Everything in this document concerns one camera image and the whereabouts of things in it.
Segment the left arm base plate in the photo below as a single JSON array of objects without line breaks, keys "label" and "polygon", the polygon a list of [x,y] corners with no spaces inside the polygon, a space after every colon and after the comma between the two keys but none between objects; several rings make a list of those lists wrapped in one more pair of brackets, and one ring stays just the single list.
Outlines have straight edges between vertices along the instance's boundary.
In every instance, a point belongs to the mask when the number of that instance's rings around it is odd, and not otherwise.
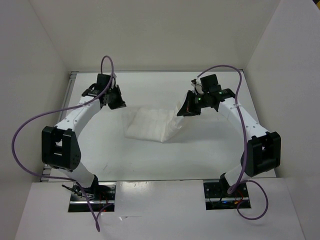
[{"label": "left arm base plate", "polygon": [[[115,211],[115,198],[116,198],[116,184],[103,183],[99,184],[102,188],[102,192],[96,196],[90,194],[87,195],[92,210],[95,213],[101,212],[114,212]],[[73,187],[67,187],[63,185],[64,188],[71,191],[68,212],[69,213],[85,213],[90,212],[87,200],[83,194],[80,192],[78,185]]]}]

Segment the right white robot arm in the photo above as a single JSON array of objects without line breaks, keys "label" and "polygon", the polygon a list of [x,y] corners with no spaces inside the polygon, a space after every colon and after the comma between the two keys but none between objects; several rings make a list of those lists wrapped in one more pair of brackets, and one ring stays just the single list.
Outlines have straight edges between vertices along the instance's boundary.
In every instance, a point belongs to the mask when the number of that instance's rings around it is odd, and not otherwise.
[{"label": "right white robot arm", "polygon": [[239,165],[220,176],[219,191],[223,196],[235,193],[241,182],[280,166],[280,135],[268,131],[245,110],[237,91],[223,89],[216,74],[194,79],[191,85],[193,90],[187,92],[177,116],[199,116],[204,108],[215,109],[243,137],[244,150]]}]

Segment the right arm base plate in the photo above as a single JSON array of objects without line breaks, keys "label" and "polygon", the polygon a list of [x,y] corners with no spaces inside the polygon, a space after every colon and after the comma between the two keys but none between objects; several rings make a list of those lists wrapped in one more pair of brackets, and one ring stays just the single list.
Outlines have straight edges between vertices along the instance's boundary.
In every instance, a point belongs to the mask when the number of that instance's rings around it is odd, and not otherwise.
[{"label": "right arm base plate", "polygon": [[240,209],[250,209],[250,198],[247,185],[242,183],[237,190],[228,195],[224,192],[218,179],[204,180],[203,190],[206,210],[231,210],[236,209],[240,204]]}]

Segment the white pleated skirt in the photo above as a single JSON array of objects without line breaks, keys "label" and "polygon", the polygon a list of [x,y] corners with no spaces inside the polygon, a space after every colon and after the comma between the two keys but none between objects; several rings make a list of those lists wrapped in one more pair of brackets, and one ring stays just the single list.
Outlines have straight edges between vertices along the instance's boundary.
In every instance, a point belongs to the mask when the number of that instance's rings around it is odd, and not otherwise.
[{"label": "white pleated skirt", "polygon": [[188,119],[178,116],[182,104],[174,109],[129,107],[122,113],[124,136],[129,139],[165,143],[187,125]]}]

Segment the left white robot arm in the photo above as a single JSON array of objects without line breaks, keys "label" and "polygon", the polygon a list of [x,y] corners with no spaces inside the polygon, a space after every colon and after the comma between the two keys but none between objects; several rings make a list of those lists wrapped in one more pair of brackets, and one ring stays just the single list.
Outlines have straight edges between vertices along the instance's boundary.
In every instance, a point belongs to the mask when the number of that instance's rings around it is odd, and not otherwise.
[{"label": "left white robot arm", "polygon": [[74,180],[70,191],[88,200],[106,197],[110,188],[100,185],[98,177],[82,164],[78,138],[104,106],[111,110],[126,106],[116,78],[115,74],[99,73],[96,82],[82,93],[76,107],[62,121],[55,126],[46,126],[41,133],[43,163]]}]

